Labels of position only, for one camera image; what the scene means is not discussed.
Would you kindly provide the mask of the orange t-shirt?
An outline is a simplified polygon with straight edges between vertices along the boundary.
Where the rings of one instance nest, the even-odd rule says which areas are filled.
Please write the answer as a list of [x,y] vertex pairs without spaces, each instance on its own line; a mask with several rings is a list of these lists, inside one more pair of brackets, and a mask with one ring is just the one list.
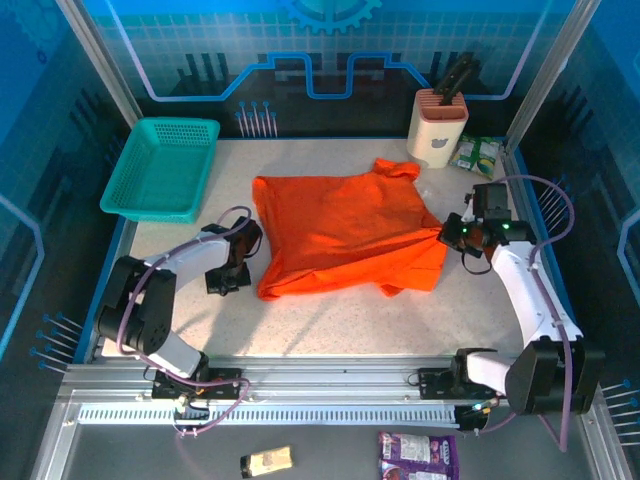
[[353,176],[258,176],[253,201],[271,261],[263,301],[374,284],[387,297],[431,292],[446,248],[415,182],[414,162],[378,158]]

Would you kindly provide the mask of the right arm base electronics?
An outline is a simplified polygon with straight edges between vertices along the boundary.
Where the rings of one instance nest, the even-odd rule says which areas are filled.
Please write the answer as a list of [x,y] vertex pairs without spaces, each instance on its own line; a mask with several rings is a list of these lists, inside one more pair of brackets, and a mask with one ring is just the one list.
[[478,433],[489,422],[491,411],[500,406],[500,398],[481,400],[473,405],[457,405],[454,407],[454,418],[457,430],[462,433]]

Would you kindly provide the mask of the green snack packet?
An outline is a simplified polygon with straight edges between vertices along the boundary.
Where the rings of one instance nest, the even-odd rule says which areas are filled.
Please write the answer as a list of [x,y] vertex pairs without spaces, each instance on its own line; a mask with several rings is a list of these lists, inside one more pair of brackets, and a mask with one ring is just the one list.
[[492,180],[501,143],[494,137],[462,134],[449,165]]

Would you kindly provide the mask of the cream knife block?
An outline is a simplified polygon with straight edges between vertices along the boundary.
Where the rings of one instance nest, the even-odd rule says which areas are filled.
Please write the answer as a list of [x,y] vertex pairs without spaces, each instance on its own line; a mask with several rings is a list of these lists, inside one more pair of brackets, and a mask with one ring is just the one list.
[[469,119],[462,93],[448,104],[443,103],[444,99],[433,89],[418,90],[414,97],[407,151],[430,169],[447,165]]

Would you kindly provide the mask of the teal plastic basket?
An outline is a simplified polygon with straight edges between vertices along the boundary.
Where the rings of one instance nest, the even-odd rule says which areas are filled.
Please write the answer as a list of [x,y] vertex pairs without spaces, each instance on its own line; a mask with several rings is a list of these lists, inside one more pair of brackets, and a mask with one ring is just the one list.
[[215,120],[147,117],[132,129],[100,200],[133,222],[193,224],[219,137]]

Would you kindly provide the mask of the beige packet with black cap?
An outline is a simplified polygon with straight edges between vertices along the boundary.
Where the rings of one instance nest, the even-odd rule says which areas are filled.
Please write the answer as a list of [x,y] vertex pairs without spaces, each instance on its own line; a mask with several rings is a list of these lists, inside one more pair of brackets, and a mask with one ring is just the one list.
[[245,455],[240,459],[240,473],[244,480],[271,474],[293,467],[290,446]]

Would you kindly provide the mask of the purple snack packet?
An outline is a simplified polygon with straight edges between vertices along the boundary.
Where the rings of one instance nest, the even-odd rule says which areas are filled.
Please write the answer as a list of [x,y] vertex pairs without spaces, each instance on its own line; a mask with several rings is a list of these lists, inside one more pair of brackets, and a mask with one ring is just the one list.
[[456,438],[380,432],[381,480],[460,480]]

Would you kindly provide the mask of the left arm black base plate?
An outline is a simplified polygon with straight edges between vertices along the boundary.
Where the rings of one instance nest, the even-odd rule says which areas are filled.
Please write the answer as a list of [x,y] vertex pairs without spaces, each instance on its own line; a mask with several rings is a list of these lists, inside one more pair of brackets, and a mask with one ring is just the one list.
[[189,400],[236,400],[240,394],[242,370],[238,368],[209,368],[198,382],[221,382],[214,387],[194,387],[177,382],[161,371],[156,371],[152,380],[153,399],[176,400],[185,396]]

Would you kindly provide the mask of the aluminium frame rail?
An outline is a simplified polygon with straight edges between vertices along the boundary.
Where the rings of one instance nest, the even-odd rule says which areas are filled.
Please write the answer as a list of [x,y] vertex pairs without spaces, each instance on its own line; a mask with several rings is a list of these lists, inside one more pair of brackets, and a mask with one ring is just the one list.
[[[215,357],[214,368],[238,368],[250,381],[247,402],[259,404],[375,405],[455,403],[471,405],[494,395],[467,387],[469,400],[422,400],[420,368],[450,368],[450,356]],[[148,402],[154,371],[131,358],[101,358],[72,365],[59,399],[76,402]]]

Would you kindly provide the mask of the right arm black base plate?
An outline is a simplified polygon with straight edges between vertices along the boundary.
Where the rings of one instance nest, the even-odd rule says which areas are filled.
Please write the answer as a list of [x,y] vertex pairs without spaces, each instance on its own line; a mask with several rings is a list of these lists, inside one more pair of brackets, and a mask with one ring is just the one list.
[[461,376],[450,368],[420,368],[417,374],[422,400],[469,400],[472,398]]

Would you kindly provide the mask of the aluminium frame post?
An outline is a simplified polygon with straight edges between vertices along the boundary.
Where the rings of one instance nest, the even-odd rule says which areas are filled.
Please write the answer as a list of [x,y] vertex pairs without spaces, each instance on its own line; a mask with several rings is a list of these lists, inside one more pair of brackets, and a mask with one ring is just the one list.
[[575,0],[507,131],[504,150],[513,154],[566,67],[601,0]]
[[142,111],[82,0],[55,0],[126,124],[133,128]]

